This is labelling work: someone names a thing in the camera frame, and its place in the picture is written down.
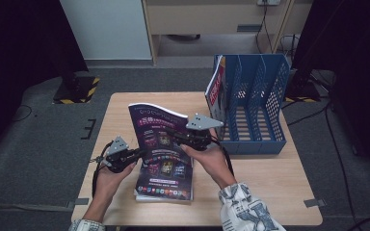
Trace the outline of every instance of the purple magazine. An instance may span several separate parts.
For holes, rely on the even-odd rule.
[[[137,200],[192,200],[193,160],[165,131],[170,127],[185,133],[188,116],[148,103],[130,104],[128,109],[139,147],[146,150],[135,189]]]

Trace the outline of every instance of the wire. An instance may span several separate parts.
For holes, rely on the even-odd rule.
[[[289,52],[290,52],[290,55],[293,55],[293,53],[292,53],[292,52],[294,52],[294,51],[296,51],[296,50],[297,50],[297,48],[295,48],[295,43],[296,43],[295,41],[293,41],[293,42],[292,42],[292,45],[291,45],[290,49],[288,49],[288,50],[285,50],[285,49],[284,49],[283,41],[284,41],[284,39],[285,39],[285,38],[289,38],[289,37],[293,38],[293,40],[295,40],[295,39],[300,39],[300,37],[297,37],[296,35],[286,35],[286,36],[281,37],[281,39],[280,39],[280,46],[281,46],[281,49],[278,49],[277,51],[281,51],[282,53],[284,53],[284,55],[285,55],[285,56],[286,56]]]
[[[271,53],[272,53],[273,52],[273,46],[272,46],[272,42],[270,41],[269,32],[267,31],[267,26],[266,26],[266,14],[267,14],[267,6],[268,6],[267,0],[263,0],[263,5],[264,5],[264,7],[263,7],[264,8],[264,14],[263,14],[262,22],[260,24],[260,31],[261,31],[261,28],[264,26],[264,30],[266,32],[267,40],[269,41],[270,50],[271,50]],[[255,40],[256,40],[257,50],[259,51],[260,54],[262,54],[262,52],[260,50],[260,47],[259,47],[259,40],[258,40],[258,36],[259,36],[260,31],[257,32],[257,34],[255,36]]]
[[[19,121],[22,121],[23,119],[25,119],[25,118],[27,118],[27,117],[29,117],[30,115],[31,115],[31,113],[32,113],[32,108],[30,107],[30,106],[27,106],[27,105],[20,105],[19,106],[19,108],[21,108],[21,107],[25,107],[25,108],[28,108],[29,109],[29,113],[28,113],[28,115],[26,115],[25,117],[23,117],[23,118],[20,118],[20,119],[13,119],[12,120],[12,122],[19,122]]]
[[[350,204],[351,215],[353,216],[354,222],[357,223],[356,213],[354,212],[354,207],[353,207],[353,199],[351,198],[350,189],[348,187],[347,173],[345,171],[344,164],[343,164],[342,158],[341,158],[341,154],[338,150],[337,142],[335,141],[335,137],[334,137],[334,134],[332,132],[331,125],[330,125],[329,113],[328,113],[328,107],[329,107],[330,104],[331,104],[331,101],[324,108],[324,114],[326,116],[326,122],[327,122],[327,125],[329,127],[329,132],[330,132],[330,135],[331,135],[331,138],[332,138],[332,142],[334,144],[334,148],[335,148],[335,152],[336,152],[337,157],[338,157],[339,164],[341,166],[342,175],[344,177],[345,190],[346,190],[346,193],[347,193],[348,203]]]
[[[287,123],[287,126],[294,125],[294,124],[299,123],[299,122],[301,122],[301,121],[303,121],[305,119],[308,119],[308,118],[311,118],[311,117],[315,117],[315,116],[321,114],[330,105],[330,103],[331,103],[331,101],[322,110],[320,110],[318,112],[315,112],[315,113],[313,113],[311,115],[307,115],[307,116],[302,117],[302,118],[299,118],[299,119],[297,119],[297,120],[295,120],[295,121],[293,121],[291,123]]]
[[[264,15],[263,15],[264,30],[266,31],[267,40],[269,41],[270,51],[272,53],[273,52],[273,46],[272,46],[272,42],[270,41],[269,32],[267,31],[267,25],[266,25],[267,0],[265,0],[263,2],[264,2]]]
[[[360,221],[359,223],[356,223],[353,227],[349,228],[347,231],[352,231],[354,230],[355,228],[359,228],[362,224],[364,223],[367,223],[370,221],[370,218],[366,218],[366,219],[363,219],[362,221]]]
[[[291,39],[291,47],[290,47],[290,59],[291,63],[294,62],[294,42],[295,42],[296,35],[293,35],[293,39]]]
[[[219,139],[217,137],[211,136],[211,138],[213,138],[211,139],[211,141],[217,144],[221,148],[221,150],[224,152],[226,162],[227,162],[227,168],[229,168],[230,173],[232,173],[232,175],[234,176],[235,173],[233,172],[233,165],[232,165],[232,162],[230,161],[229,153],[227,153],[227,150],[222,146],[222,144],[219,142]]]
[[[303,102],[303,101],[294,101],[294,102],[291,102],[287,105],[284,105],[283,107],[281,107],[282,109],[285,109],[287,107],[290,107],[291,105],[295,104],[295,103],[298,103],[298,102]]]
[[[93,162],[93,160],[96,160],[96,161],[97,161],[97,167],[95,168],[94,174],[93,174],[93,176],[92,176],[92,179],[93,179],[93,180],[92,180],[92,197],[94,197],[94,195],[95,195],[95,188],[96,188],[96,186],[97,186],[97,177],[98,177],[98,172],[99,172],[100,170],[102,170],[104,167],[106,167],[106,166],[102,166],[102,167],[100,167],[100,165],[101,165],[101,161],[102,161],[102,160],[103,160],[103,158],[104,158],[104,153],[106,152],[107,148],[109,148],[112,144],[113,144],[113,141],[111,141],[111,142],[107,143],[107,144],[104,146],[103,151],[101,151],[100,156],[99,156],[99,157],[96,157],[95,159],[92,159],[92,160],[90,160],[90,161],[89,161],[89,163],[92,163],[92,162]]]

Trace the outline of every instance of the wooden table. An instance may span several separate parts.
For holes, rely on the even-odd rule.
[[[203,92],[127,92],[112,95],[101,125],[92,157],[120,135],[130,145],[138,147],[128,104],[148,102],[158,104],[190,118],[195,113],[209,116]],[[304,201],[314,195],[305,176],[303,165],[284,116],[280,122],[287,144],[278,155],[232,157],[236,179],[249,185],[251,192],[262,198],[272,216],[282,225],[319,225],[323,221],[318,207],[307,208]],[[104,218],[106,225],[118,226],[221,226],[218,199],[219,187],[195,162],[194,201],[191,204],[136,202],[134,188],[140,163],[124,179]],[[91,198],[95,163],[89,164],[79,198]],[[72,219],[81,218],[88,205],[76,205]]]

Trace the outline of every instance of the magazine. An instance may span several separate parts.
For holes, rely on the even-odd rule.
[[[128,106],[139,147],[146,150],[137,180],[137,201],[191,201],[193,159],[173,141],[166,127],[186,133],[188,116],[163,107]]]
[[[209,107],[211,117],[223,122],[225,126],[215,128],[218,139],[222,141],[226,127],[226,76],[225,76],[225,57],[217,56],[214,63],[214,73],[208,87],[206,88],[205,98]]]

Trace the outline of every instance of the sleeve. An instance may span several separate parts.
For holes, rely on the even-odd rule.
[[[245,183],[234,184],[219,191],[219,199],[222,201],[221,221],[224,230],[285,231],[270,216],[266,204],[251,195]]]
[[[68,228],[68,231],[105,231],[105,230],[106,227],[104,226],[104,224],[88,219],[77,219]]]

